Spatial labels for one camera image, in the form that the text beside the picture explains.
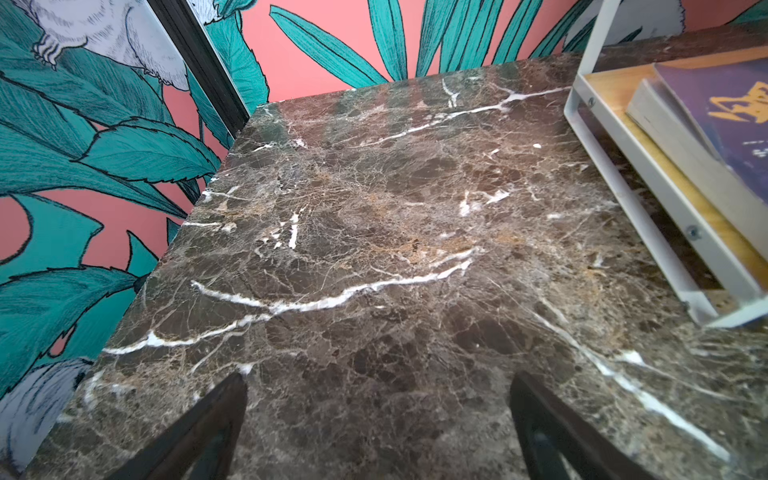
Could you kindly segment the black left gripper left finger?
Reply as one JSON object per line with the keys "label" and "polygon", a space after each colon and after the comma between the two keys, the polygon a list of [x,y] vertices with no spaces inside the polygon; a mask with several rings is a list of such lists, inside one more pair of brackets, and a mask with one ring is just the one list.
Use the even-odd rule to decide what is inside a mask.
{"label": "black left gripper left finger", "polygon": [[225,479],[247,406],[234,372],[120,468],[111,479]]}

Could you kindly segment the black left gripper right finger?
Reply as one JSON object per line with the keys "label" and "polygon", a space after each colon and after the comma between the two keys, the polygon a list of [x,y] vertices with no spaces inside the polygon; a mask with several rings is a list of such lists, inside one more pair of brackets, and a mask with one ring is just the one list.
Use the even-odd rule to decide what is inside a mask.
{"label": "black left gripper right finger", "polygon": [[513,378],[509,408],[531,479],[567,479],[566,464],[583,479],[653,477],[525,371]]}

